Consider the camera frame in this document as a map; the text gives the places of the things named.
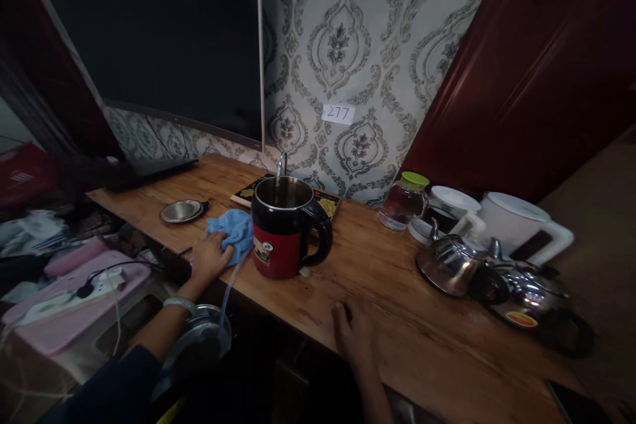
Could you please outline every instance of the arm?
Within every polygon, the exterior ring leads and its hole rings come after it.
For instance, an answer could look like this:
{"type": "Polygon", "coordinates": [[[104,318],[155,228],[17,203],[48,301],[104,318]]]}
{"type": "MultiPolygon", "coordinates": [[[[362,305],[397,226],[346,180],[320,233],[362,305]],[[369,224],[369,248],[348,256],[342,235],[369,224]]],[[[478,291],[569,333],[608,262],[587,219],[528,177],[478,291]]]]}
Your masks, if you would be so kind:
{"type": "MultiPolygon", "coordinates": [[[[192,276],[177,296],[195,302],[223,271],[234,248],[221,252],[225,234],[204,233],[194,246],[192,276]]],[[[54,407],[38,424],[128,424],[141,422],[170,347],[188,312],[176,305],[163,308],[132,339],[120,361],[106,363],[64,405],[54,407]]]]}
{"type": "Polygon", "coordinates": [[[333,321],[336,344],[349,361],[360,389],[365,424],[393,424],[377,366],[376,331],[365,304],[352,298],[347,298],[344,303],[336,302],[333,321]]]}
{"type": "MultiPolygon", "coordinates": [[[[227,235],[220,232],[203,233],[193,248],[192,276],[177,291],[176,296],[196,303],[209,284],[221,274],[234,253],[232,245],[228,245],[225,251],[221,252],[221,242],[225,237],[227,235]]],[[[159,362],[165,361],[170,347],[181,333],[188,315],[185,308],[177,305],[163,308],[132,339],[124,356],[138,345],[150,351],[159,362]]]]}

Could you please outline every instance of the green jar lid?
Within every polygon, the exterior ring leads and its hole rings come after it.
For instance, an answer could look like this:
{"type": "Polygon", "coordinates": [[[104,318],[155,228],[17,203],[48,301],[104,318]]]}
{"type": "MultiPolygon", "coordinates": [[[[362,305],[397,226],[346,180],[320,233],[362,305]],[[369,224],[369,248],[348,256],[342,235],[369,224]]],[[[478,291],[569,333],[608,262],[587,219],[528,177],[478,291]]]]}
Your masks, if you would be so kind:
{"type": "Polygon", "coordinates": [[[426,177],[416,172],[402,172],[402,179],[406,179],[417,186],[427,186],[431,183],[426,177]]]}

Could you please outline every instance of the black kettle handle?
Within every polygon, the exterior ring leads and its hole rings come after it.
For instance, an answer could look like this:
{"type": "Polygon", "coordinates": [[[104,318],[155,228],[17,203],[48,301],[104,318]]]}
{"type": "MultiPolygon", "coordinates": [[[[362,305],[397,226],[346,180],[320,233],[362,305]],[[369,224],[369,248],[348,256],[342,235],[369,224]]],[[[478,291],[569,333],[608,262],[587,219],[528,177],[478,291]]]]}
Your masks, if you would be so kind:
{"type": "Polygon", "coordinates": [[[501,305],[510,298],[510,290],[504,277],[496,270],[488,266],[481,266],[472,278],[469,296],[480,303],[501,305]],[[492,284],[494,284],[494,297],[485,292],[485,289],[492,284]]]}
{"type": "Polygon", "coordinates": [[[588,356],[594,349],[594,330],[590,324],[573,312],[570,309],[559,309],[551,311],[552,316],[549,321],[555,322],[558,325],[559,322],[571,321],[578,328],[578,342],[576,346],[567,348],[560,344],[552,334],[551,328],[545,326],[539,326],[539,333],[541,334],[541,340],[543,344],[549,348],[559,351],[561,354],[568,358],[580,359],[588,356]]]}
{"type": "Polygon", "coordinates": [[[318,230],[318,250],[314,255],[307,255],[301,261],[302,266],[314,266],[322,263],[329,255],[331,251],[331,245],[333,244],[333,230],[331,228],[331,221],[327,212],[320,206],[315,197],[309,201],[307,205],[304,205],[302,211],[309,215],[310,221],[315,225],[318,230]]]}

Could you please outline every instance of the wooden table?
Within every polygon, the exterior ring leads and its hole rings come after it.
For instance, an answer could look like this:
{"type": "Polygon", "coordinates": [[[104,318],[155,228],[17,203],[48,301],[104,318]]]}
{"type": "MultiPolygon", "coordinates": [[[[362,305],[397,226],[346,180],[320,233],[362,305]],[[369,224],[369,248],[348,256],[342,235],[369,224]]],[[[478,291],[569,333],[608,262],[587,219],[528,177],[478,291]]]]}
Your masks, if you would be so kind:
{"type": "MultiPolygon", "coordinates": [[[[263,170],[218,155],[192,170],[138,189],[88,196],[174,252],[205,228],[200,218],[169,225],[161,209],[181,199],[211,200],[208,217],[240,207],[230,196],[263,170]]],[[[333,224],[333,249],[310,277],[269,280],[252,256],[235,289],[335,350],[331,308],[346,295],[370,303],[379,328],[385,384],[448,422],[564,423],[544,383],[549,378],[581,392],[563,359],[528,334],[499,322],[477,303],[434,290],[415,269],[421,245],[407,231],[383,227],[371,207],[344,200],[333,224]]],[[[229,280],[230,271],[221,279],[229,280]]]]}

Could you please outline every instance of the power strip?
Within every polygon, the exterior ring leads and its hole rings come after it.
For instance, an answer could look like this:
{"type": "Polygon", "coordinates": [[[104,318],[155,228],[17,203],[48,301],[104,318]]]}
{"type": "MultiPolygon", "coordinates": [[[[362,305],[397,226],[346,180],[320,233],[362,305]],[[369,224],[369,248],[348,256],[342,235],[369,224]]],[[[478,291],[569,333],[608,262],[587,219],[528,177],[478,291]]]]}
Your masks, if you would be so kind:
{"type": "Polygon", "coordinates": [[[95,289],[86,298],[79,298],[75,294],[75,291],[67,291],[62,295],[37,303],[36,305],[33,305],[25,315],[20,326],[30,325],[33,323],[39,324],[43,321],[49,321],[53,318],[59,318],[67,315],[72,311],[113,295],[115,290],[117,290],[119,286],[125,282],[126,278],[121,267],[106,270],[93,281],[95,289]],[[111,284],[108,282],[108,278],[106,277],[106,273],[108,272],[114,288],[111,288],[111,284]]]}

